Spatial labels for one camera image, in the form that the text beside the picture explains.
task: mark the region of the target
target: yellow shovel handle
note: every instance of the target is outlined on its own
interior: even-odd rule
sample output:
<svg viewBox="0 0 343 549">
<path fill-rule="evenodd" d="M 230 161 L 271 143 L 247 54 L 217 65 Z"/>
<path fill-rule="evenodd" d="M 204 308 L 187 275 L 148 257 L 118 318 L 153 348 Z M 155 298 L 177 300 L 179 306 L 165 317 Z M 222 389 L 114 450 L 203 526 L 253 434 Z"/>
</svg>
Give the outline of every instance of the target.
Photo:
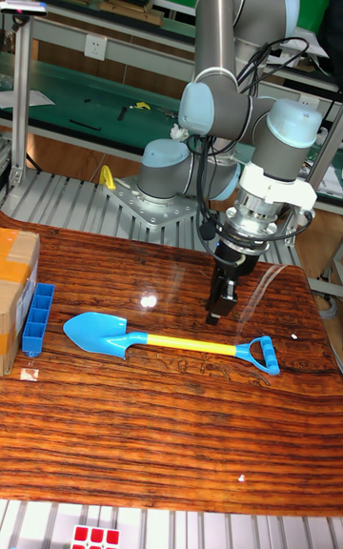
<svg viewBox="0 0 343 549">
<path fill-rule="evenodd" d="M 214 355 L 234 356 L 236 347 L 210 341 L 196 341 L 195 339 L 182 339 L 180 337 L 163 337 L 161 335 L 148 334 L 147 344 L 150 346 L 164 346 L 165 348 L 179 348 L 180 350 L 194 350 L 196 352 L 210 352 Z"/>
</svg>

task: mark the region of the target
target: shovel blade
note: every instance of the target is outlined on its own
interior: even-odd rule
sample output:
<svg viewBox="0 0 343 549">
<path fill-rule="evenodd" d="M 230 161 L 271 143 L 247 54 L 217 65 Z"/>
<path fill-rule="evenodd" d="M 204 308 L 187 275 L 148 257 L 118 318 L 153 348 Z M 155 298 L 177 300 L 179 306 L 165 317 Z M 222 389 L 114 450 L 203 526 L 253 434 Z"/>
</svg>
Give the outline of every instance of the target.
<svg viewBox="0 0 343 549">
<path fill-rule="evenodd" d="M 85 312 L 68 320 L 63 330 L 79 348 L 86 352 L 125 357 L 125 348 L 119 345 L 120 337 L 126 334 L 127 319 L 120 316 Z M 118 337 L 118 352 L 113 351 L 113 342 Z"/>
</svg>

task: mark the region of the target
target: robotic arm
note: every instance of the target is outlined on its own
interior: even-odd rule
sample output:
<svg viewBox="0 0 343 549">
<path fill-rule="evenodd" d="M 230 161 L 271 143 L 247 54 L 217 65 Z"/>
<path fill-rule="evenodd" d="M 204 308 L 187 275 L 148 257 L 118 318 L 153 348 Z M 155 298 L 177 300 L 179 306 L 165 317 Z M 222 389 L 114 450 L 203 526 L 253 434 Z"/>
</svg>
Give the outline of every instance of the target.
<svg viewBox="0 0 343 549">
<path fill-rule="evenodd" d="M 315 192 L 297 175 L 315 140 L 320 113 L 290 100 L 246 95 L 236 77 L 242 69 L 252 77 L 251 58 L 266 44 L 292 35 L 298 12 L 299 0 L 196 0 L 194 79 L 184 90 L 179 123 L 201 136 L 203 145 L 212 143 L 202 194 L 226 199 L 239 177 L 234 143 L 255 146 L 234 207 L 227 210 L 225 225 L 216 225 L 220 239 L 207 304 L 211 324 L 232 309 L 239 276 L 253 270 L 269 241 L 285 238 L 274 223 L 284 204 L 294 209 L 292 229 L 312 220 Z M 219 155 L 226 147 L 230 150 Z M 202 153 L 194 156 L 182 143 L 154 141 L 145 151 L 138 187 L 159 199 L 199 194 L 203 161 Z M 210 214 L 205 223 L 211 220 Z"/>
</svg>

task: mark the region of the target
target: wooden table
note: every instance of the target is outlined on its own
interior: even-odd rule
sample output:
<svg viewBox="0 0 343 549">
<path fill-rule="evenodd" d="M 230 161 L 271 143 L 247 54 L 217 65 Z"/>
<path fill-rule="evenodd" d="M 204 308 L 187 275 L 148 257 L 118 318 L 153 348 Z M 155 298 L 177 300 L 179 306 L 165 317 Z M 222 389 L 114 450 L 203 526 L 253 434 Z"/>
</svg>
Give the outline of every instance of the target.
<svg viewBox="0 0 343 549">
<path fill-rule="evenodd" d="M 1 213 L 0 226 L 40 233 L 38 278 L 56 287 L 43 354 L 20 353 L 0 380 L 0 498 L 342 514 L 342 377 L 301 269 L 257 264 L 214 329 L 206 254 Z M 253 309 L 259 284 L 268 287 Z M 146 295 L 153 308 L 142 306 Z M 122 315 L 129 330 L 223 343 L 270 335 L 281 374 L 157 347 L 132 346 L 125 361 L 91 355 L 63 333 L 86 311 Z M 20 380 L 24 368 L 37 381 Z"/>
</svg>

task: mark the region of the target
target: electrical outlet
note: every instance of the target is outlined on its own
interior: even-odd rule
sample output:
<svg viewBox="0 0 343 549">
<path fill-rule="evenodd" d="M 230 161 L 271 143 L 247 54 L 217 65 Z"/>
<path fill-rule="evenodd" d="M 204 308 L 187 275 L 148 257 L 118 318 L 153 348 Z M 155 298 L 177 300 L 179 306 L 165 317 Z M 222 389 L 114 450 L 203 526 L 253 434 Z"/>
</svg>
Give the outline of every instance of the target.
<svg viewBox="0 0 343 549">
<path fill-rule="evenodd" d="M 105 60 L 107 46 L 106 36 L 98 34 L 87 34 L 85 44 L 85 55 L 92 57 L 94 60 Z"/>
<path fill-rule="evenodd" d="M 300 104 L 304 104 L 306 107 L 309 107 L 309 109 L 317 109 L 319 106 L 319 98 L 316 98 L 315 95 L 306 95 L 305 93 L 302 93 L 299 98 Z"/>
</svg>

